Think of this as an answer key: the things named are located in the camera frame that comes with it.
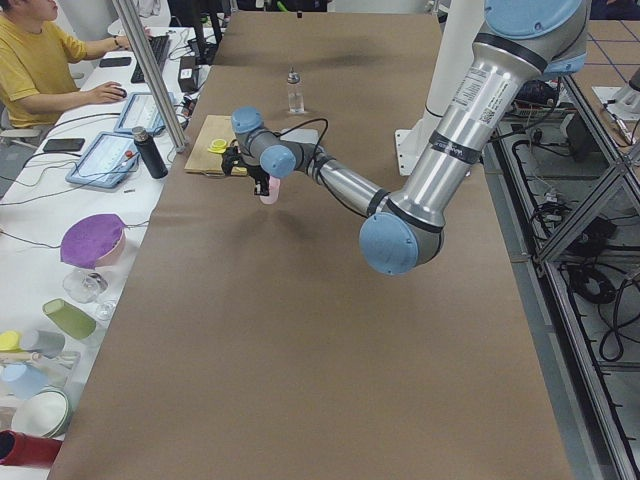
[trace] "blue joint cap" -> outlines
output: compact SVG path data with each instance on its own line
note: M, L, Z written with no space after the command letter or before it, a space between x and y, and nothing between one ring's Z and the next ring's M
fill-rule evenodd
M231 126L238 134L251 132L262 123L262 115L254 107L241 107L231 114Z
M296 168L296 157L284 145L271 145L260 155L260 166L272 177L284 178Z
M386 275L407 273L418 261L418 240L409 226L391 213L376 213L360 229L360 250L367 263Z
M571 75L572 73L576 73L578 70L584 67L586 60L587 54L583 53L582 55L578 55L577 57L550 63L542 73L540 80L546 81L556 78L560 75Z
M582 0L485 0L484 18L498 35L525 40L555 30L581 3Z

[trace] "white pillar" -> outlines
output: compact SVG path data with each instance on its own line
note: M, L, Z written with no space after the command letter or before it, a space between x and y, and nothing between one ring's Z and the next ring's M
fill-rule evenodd
M471 44L484 22L484 0L451 0L426 108L411 130L396 130L400 175L410 175L473 62Z

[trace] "black water bottle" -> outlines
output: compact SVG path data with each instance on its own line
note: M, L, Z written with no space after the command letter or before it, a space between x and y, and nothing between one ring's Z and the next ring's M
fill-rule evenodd
M151 176L153 178L162 178L169 173L164 160L160 156L158 147L156 147L156 142L144 127L133 127L131 133L133 133L133 143L138 148L142 161L147 166Z

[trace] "label sticker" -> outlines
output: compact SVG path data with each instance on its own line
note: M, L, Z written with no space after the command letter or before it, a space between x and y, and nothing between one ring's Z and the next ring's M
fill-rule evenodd
M473 120L495 128L517 93L518 85L510 79L471 67L453 97L453 103Z

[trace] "white bowl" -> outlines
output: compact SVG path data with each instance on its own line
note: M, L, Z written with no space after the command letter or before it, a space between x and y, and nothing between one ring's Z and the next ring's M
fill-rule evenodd
M11 429L38 437L53 437L62 433L69 418L67 396L60 390L44 390L16 409Z

